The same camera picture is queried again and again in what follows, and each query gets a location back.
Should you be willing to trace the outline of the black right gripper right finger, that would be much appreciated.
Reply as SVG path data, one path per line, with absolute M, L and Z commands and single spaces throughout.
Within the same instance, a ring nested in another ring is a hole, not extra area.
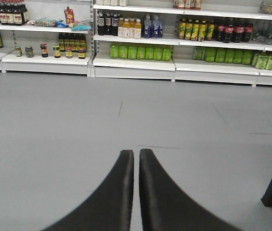
M 145 231 L 236 231 L 207 211 L 168 175 L 151 149 L 140 150 L 139 193 Z

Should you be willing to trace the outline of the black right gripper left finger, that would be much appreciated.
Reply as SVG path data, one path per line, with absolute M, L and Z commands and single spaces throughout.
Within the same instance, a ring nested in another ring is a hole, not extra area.
M 129 231 L 134 191 L 134 153 L 122 150 L 97 189 L 45 231 Z

